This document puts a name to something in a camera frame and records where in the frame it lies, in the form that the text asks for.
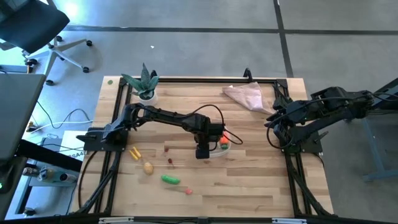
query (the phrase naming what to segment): potted plant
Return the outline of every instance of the potted plant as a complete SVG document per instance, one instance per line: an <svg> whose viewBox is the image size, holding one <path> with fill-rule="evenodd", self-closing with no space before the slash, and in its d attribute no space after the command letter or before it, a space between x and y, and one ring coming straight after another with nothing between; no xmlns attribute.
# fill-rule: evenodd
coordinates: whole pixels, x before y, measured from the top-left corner
<svg viewBox="0 0 398 224"><path fill-rule="evenodd" d="M144 63L142 64L141 80L126 74L122 74L122 76L135 89L132 94L139 97L140 103L145 106L154 106L157 103L155 87L159 82L159 77L154 76L150 78L150 74Z"/></svg>

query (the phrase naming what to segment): yellow corn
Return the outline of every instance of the yellow corn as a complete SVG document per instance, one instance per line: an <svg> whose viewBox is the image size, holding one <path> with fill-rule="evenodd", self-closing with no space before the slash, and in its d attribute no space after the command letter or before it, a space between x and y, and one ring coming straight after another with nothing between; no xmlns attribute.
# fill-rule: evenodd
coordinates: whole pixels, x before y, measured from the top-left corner
<svg viewBox="0 0 398 224"><path fill-rule="evenodd" d="M134 153L132 153L131 150L130 150L129 152L130 152L131 156L132 156L135 160L138 160L138 157L137 157L136 155L134 155Z"/></svg>
<svg viewBox="0 0 398 224"><path fill-rule="evenodd" d="M141 154L139 153L139 151L133 146L132 149L134 150L134 152L137 154L138 158L141 158Z"/></svg>

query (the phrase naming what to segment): wooden table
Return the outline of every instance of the wooden table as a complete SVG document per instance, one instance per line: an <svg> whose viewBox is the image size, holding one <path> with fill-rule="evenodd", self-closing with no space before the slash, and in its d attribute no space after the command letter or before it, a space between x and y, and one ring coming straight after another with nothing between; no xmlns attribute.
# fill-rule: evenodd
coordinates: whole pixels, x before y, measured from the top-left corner
<svg viewBox="0 0 398 224"><path fill-rule="evenodd" d="M95 113L94 127L111 122L120 77L104 77ZM307 99L301 78L288 78L290 97ZM243 145L232 145L223 157L198 160L195 158L193 135L182 128L146 123L137 132L129 133L127 149L136 146L143 161L154 165L154 174L142 171L143 161L135 161L124 152L119 167L118 181L113 201L112 215L163 216L163 217L292 217L285 159L278 149L266 140L264 121L267 114L253 112L237 104L222 93L227 83L159 83L156 88L158 108L179 113L189 113L201 105L215 104L224 114L229 130L243 139ZM260 84L270 105L274 91L270 84ZM136 96L131 103L137 103ZM212 121L220 121L214 108L203 108ZM164 148L170 151L164 154ZM172 158L175 168L168 164ZM104 152L99 152L90 162L82 183L82 202L93 193L100 179ZM309 189L329 212L333 212L325 173L319 158L302 154ZM181 179L179 185L161 181L163 174ZM193 194L186 195L190 188ZM303 209L302 194L298 199ZM104 191L104 208L108 189ZM78 209L77 194L71 211Z"/></svg>

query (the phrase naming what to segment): gray floor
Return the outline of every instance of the gray floor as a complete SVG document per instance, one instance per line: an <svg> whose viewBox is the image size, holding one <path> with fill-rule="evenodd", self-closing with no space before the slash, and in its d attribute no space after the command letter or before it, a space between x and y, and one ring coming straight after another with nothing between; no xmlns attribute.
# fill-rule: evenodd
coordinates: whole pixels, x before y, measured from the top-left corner
<svg viewBox="0 0 398 224"><path fill-rule="evenodd" d="M117 4L110 0L101 3L95 0L55 2L74 25L277 28L272 0L120 0ZM286 29L398 29L398 2L393 0L279 2ZM61 36L66 42L87 38L93 41L94 46L88 48L81 44L66 52L90 67L91 72L88 74L59 59L55 62L49 79L58 85L44 86L39 99L54 121L61 121L75 108L86 110L92 118L102 77L120 73L137 75L142 62L150 70L156 69L159 75L164 76L238 77L246 67L250 67L257 77L286 77L278 34L64 31ZM304 78L309 94L328 86L342 86L351 91L374 91L397 78L396 37L287 35L286 38L294 77ZM43 64L45 60L42 58L39 62ZM0 63L22 63L20 49L0 52ZM36 72L42 71L43 66L38 66ZM35 109L34 117L40 125L49 123L40 108ZM389 117L389 121L395 119L394 116ZM77 113L72 120L83 121L84 117ZM396 132L392 122L385 125L391 125L389 134ZM37 142L48 133L61 138L64 130L85 130L88 126L69 124L60 129L46 128L42 133L26 138ZM376 168L361 123L337 123L328 130L330 133L322 139L322 144L335 213L342 217L396 222L398 179L371 183L362 180L362 175ZM394 167L394 161L398 159L393 150L394 142L390 141L381 147L389 149L389 165ZM63 201L68 203L70 194L62 195ZM31 200L40 201L39 198L40 194L36 194ZM48 208L49 203L43 201L37 203L36 207ZM59 208L54 214L65 213L65 209Z"/></svg>

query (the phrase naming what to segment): pink cloth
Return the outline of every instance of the pink cloth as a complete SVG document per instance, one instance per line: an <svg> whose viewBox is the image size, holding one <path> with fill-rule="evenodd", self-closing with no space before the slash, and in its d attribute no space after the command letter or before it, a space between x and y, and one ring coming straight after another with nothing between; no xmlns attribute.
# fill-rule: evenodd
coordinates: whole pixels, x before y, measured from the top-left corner
<svg viewBox="0 0 398 224"><path fill-rule="evenodd" d="M257 82L237 87L223 87L223 92L251 111L266 114L273 114L275 112L262 96L261 87Z"/></svg>

